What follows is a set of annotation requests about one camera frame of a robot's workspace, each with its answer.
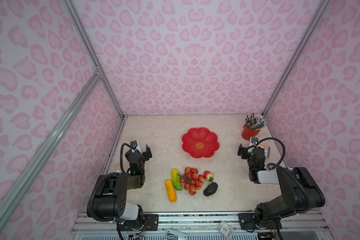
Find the yellow green fake fruit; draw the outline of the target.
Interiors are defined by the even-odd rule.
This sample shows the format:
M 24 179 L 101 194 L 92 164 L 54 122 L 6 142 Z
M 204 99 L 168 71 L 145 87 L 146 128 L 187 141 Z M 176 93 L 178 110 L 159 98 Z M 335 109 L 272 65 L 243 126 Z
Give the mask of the yellow green fake fruit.
M 177 169 L 172 170 L 172 182 L 175 190 L 181 191 L 183 189 L 183 185 L 181 182 L 180 172 Z

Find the dark fake avocado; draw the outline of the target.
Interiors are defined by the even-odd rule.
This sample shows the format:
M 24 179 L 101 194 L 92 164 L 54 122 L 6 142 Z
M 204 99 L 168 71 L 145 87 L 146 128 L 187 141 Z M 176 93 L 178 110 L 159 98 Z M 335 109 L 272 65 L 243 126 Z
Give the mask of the dark fake avocado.
M 205 197 L 212 196 L 216 193 L 217 189 L 218 189 L 218 184 L 212 182 L 207 186 L 207 188 L 204 190 L 203 194 Z

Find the yellow orange fake fruit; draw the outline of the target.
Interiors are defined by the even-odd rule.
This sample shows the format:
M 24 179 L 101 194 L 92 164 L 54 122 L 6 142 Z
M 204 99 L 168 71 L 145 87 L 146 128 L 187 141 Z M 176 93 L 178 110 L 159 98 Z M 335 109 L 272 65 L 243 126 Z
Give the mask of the yellow orange fake fruit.
M 177 195 L 176 195 L 176 190 L 175 190 L 175 187 L 173 185 L 173 182 L 171 180 L 166 180 L 165 181 L 165 187 L 166 187 L 166 190 L 167 190 L 169 201 L 171 203 L 176 202 L 177 201 Z

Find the red lychee bunch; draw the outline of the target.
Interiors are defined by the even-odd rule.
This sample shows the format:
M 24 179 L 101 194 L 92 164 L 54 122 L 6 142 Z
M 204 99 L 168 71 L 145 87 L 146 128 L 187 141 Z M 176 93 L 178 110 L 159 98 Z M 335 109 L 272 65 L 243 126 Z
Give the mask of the red lychee bunch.
M 191 196 L 197 194 L 197 187 L 203 187 L 205 178 L 203 175 L 199 175 L 199 171 L 196 168 L 186 167 L 185 172 L 180 174 L 181 182 L 184 189 L 189 192 Z

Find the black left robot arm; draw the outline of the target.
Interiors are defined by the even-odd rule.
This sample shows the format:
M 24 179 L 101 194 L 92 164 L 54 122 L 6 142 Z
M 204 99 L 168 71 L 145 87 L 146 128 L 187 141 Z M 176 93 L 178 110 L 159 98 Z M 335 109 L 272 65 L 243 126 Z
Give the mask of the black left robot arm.
M 120 173 L 100 175 L 87 204 L 87 216 L 98 222 L 117 223 L 139 231 L 146 226 L 144 212 L 140 205 L 127 202 L 127 191 L 140 189 L 145 183 L 145 163 L 152 158 L 149 146 L 142 152 L 137 141 L 122 144 L 130 148 L 125 157 L 130 164 L 128 171 L 123 167 Z

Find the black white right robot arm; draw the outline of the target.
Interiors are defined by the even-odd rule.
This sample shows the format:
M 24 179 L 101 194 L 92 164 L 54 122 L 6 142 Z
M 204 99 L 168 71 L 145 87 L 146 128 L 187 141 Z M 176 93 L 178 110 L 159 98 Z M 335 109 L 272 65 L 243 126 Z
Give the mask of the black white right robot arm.
M 242 230 L 282 228 L 281 220 L 306 213 L 325 205 L 325 196 L 312 175 L 304 167 L 284 168 L 279 164 L 265 164 L 265 149 L 256 145 L 239 146 L 238 156 L 247 160 L 249 180 L 255 184 L 278 185 L 281 195 L 256 206 L 252 214 L 239 214 Z

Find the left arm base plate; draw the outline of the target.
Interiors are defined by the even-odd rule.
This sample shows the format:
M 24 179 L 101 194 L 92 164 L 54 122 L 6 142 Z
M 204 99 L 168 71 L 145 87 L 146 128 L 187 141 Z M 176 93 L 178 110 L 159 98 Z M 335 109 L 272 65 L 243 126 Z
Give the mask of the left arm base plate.
M 121 232 L 141 232 L 141 231 L 157 231 L 159 224 L 159 215 L 143 214 L 139 215 L 136 220 L 126 220 L 117 223 L 117 230 Z

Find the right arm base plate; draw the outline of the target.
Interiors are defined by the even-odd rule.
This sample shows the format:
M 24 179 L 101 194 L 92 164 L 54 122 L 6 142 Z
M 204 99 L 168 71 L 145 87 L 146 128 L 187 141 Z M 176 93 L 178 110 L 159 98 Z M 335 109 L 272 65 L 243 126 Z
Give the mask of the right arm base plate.
M 281 230 L 282 224 L 279 220 L 260 220 L 257 222 L 254 217 L 254 213 L 239 213 L 239 224 L 241 230 L 245 230 L 249 233 L 254 233 L 260 230 Z

